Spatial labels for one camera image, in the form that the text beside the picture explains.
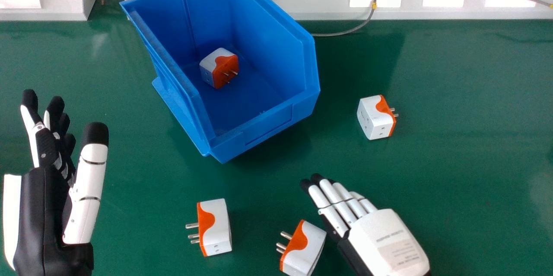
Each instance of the power plug adapter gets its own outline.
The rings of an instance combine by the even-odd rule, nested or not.
[[[200,244],[204,257],[232,251],[231,227],[225,199],[197,203],[198,222],[186,228],[198,228],[198,234],[188,235],[190,243]]]
[[[225,48],[217,48],[200,61],[202,80],[215,89],[230,83],[238,72],[238,56]]]
[[[310,276],[321,255],[326,232],[302,220],[294,235],[286,232],[280,235],[290,241],[288,246],[276,243],[276,250],[282,254],[280,270],[289,276]]]
[[[369,140],[387,138],[395,129],[394,108],[390,108],[382,95],[362,98],[357,107],[357,120]]]

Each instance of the black fingertip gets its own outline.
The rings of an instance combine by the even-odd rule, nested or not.
[[[302,181],[300,181],[300,187],[302,188],[302,190],[304,190],[304,192],[306,192],[307,194],[309,194],[309,188],[314,185],[311,181],[309,181],[308,179],[303,179]]]
[[[61,113],[64,111],[64,108],[64,100],[56,95],[52,98],[52,100],[50,100],[50,104],[48,105],[48,108],[46,110],[55,120],[57,120],[60,117]]]
[[[103,144],[108,146],[109,131],[104,123],[89,123],[83,131],[83,140],[81,142],[81,148],[87,144]]]
[[[75,149],[75,145],[77,144],[77,140],[75,140],[75,136],[73,134],[67,134],[64,138],[64,146],[65,150],[67,151],[67,154],[71,156],[73,154],[73,150]]]
[[[69,120],[69,116],[65,113],[61,113],[60,116],[60,134],[65,134],[67,130],[69,129],[69,124],[71,123],[71,120]]]
[[[318,184],[321,180],[324,180],[324,177],[320,174],[312,174],[311,181],[315,184]]]
[[[28,109],[32,109],[33,111],[38,111],[38,97],[36,97],[34,90],[25,89],[23,91],[21,105],[25,105]]]

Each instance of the metal prong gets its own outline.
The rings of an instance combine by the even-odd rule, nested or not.
[[[280,235],[286,239],[288,239],[289,241],[292,240],[292,235],[286,233],[286,232],[281,232]]]
[[[199,227],[199,226],[200,225],[196,222],[196,223],[190,223],[190,224],[185,225],[185,228],[190,229],[190,228],[196,228],[196,227]]]

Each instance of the green table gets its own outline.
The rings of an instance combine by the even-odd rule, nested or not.
[[[0,23],[0,172],[32,165],[18,107],[32,88],[40,109],[64,97],[77,141],[89,121],[109,126],[95,276],[280,275],[279,232],[322,225],[299,188],[314,172],[395,209],[434,276],[553,273],[551,20],[378,21],[316,45],[313,115],[222,165],[200,156],[150,84],[146,48],[115,2],[89,22]],[[368,141],[355,112],[379,93],[400,116],[393,137]],[[220,197],[234,250],[204,258],[184,225],[197,201]],[[352,274],[328,240],[314,275]]]

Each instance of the blue plastic bin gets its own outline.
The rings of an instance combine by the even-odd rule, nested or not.
[[[227,162],[309,116],[320,86],[312,36],[271,0],[126,0],[152,84],[203,156]],[[199,62],[223,47],[240,73],[222,89]]]

